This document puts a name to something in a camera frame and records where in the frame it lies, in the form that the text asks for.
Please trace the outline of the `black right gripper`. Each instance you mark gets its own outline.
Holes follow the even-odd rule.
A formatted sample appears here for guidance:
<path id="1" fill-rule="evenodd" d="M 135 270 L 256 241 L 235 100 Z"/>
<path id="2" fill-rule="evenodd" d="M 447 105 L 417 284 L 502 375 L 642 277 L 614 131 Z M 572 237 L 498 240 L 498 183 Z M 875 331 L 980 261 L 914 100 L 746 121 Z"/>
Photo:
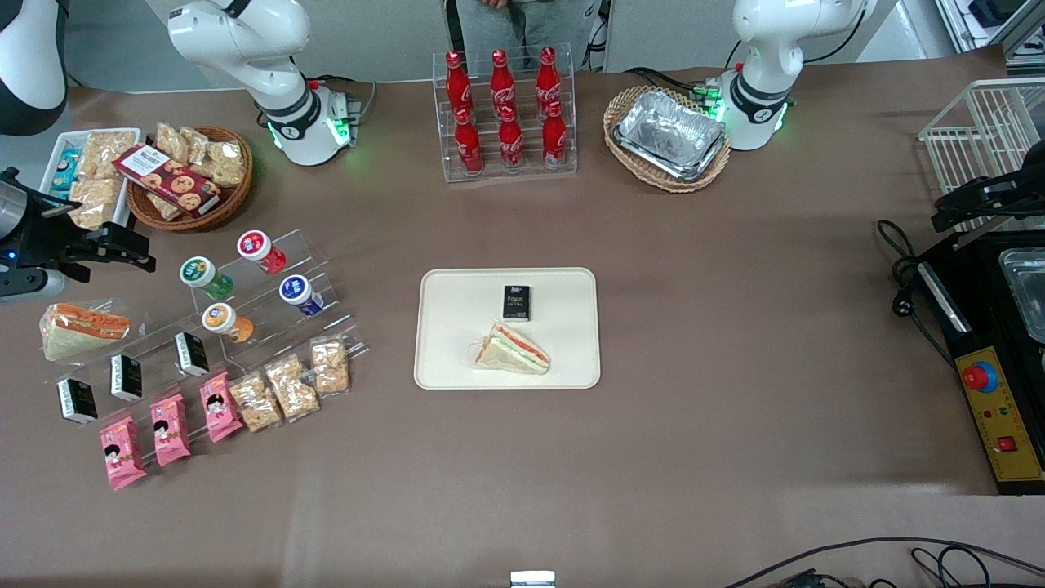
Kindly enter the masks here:
<path id="1" fill-rule="evenodd" d="M 30 189 L 19 182 L 19 172 L 9 167 L 1 177 L 3 272 L 59 271 L 74 282 L 89 283 L 90 263 L 156 271 L 154 257 L 131 256 L 149 254 L 149 239 L 144 235 L 117 224 L 102 224 L 88 232 L 69 216 L 82 203 Z"/>

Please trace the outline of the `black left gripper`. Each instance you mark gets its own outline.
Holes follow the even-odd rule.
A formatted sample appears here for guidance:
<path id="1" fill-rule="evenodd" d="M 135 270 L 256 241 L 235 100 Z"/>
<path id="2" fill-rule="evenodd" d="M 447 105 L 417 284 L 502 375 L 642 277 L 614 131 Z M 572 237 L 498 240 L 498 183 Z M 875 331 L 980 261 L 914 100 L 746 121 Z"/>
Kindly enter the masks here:
<path id="1" fill-rule="evenodd" d="M 1019 170 L 1002 177 L 977 177 L 936 199 L 931 224 L 936 232 L 981 221 L 1007 224 L 1009 215 L 1044 213 L 1044 141 L 1034 144 Z"/>

